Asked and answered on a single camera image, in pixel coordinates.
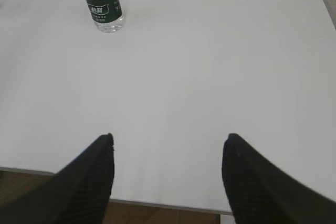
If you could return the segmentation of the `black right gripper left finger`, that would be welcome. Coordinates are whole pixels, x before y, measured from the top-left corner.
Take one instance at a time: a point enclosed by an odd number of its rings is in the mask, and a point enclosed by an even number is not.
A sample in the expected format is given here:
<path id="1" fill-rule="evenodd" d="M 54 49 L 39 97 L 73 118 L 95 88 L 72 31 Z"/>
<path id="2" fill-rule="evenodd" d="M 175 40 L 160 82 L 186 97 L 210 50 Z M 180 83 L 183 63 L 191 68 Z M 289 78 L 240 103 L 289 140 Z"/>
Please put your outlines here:
<path id="1" fill-rule="evenodd" d="M 102 223 L 114 179 L 112 134 L 34 190 L 1 206 L 1 223 Z"/>

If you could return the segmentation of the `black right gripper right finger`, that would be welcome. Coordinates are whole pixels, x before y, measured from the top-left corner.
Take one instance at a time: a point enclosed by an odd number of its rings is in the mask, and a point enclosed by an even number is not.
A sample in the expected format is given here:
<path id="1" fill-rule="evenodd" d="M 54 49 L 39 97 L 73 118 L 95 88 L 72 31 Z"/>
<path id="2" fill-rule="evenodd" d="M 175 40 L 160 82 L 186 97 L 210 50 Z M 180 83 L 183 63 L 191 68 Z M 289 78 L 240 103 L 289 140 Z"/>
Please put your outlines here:
<path id="1" fill-rule="evenodd" d="M 335 201 L 284 173 L 236 133 L 224 143 L 222 178 L 236 223 L 335 223 Z"/>

